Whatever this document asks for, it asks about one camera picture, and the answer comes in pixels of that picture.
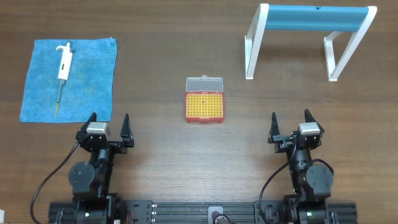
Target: blue panel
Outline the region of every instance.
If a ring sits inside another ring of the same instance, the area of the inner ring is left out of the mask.
[[[269,6],[266,30],[319,30],[356,32],[367,7]]]

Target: brown table surface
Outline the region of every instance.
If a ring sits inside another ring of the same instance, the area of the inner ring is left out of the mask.
[[[261,1],[0,2],[0,208],[7,222],[31,223],[29,204],[65,158],[82,125],[20,123],[34,40],[118,40],[112,140],[130,114],[136,146],[115,158],[111,191],[125,199],[253,202],[285,161],[267,144],[271,113],[281,133],[310,108],[325,128],[312,151],[335,169],[330,200],[358,204],[360,223],[396,223],[398,214],[398,1],[269,1],[271,4],[376,5],[378,12],[337,82],[328,82],[327,32],[267,31],[254,80],[244,78],[244,35]],[[349,35],[335,40],[341,55]],[[222,124],[187,124],[187,77],[223,77]],[[77,150],[42,189],[37,218],[49,202],[72,198],[67,174],[90,155]],[[292,193],[288,170],[264,199]]]

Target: white stand leg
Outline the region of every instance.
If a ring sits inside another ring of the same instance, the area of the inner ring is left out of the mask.
[[[253,79],[257,57],[259,55],[262,35],[266,29],[269,5],[260,4],[249,27],[248,34],[244,36],[244,61],[246,79]]]
[[[347,48],[341,56],[340,61],[337,63],[337,65],[335,64],[335,55],[333,53],[333,39],[338,37],[341,32],[332,32],[329,36],[323,39],[323,43],[325,45],[326,66],[328,68],[328,78],[330,82],[337,81],[337,78],[339,77],[341,71],[343,71],[349,58],[352,56],[356,47],[358,46],[369,26],[371,25],[374,16],[376,15],[377,7],[368,6],[368,8],[369,12],[367,16],[365,17],[358,31],[354,32],[351,36]]]

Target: blue absorbent pad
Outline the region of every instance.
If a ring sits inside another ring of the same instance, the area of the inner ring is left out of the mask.
[[[62,50],[71,43],[72,64],[63,86],[60,107],[55,117],[58,96],[58,71]],[[118,47],[116,39],[36,40],[27,72],[20,122],[85,122],[93,112],[98,121],[112,115],[113,72]]]

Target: open lid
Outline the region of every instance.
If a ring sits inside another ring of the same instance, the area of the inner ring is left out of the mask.
[[[201,77],[188,77],[187,85],[185,87],[186,92],[223,92],[223,78],[221,77],[207,77],[202,75]]]

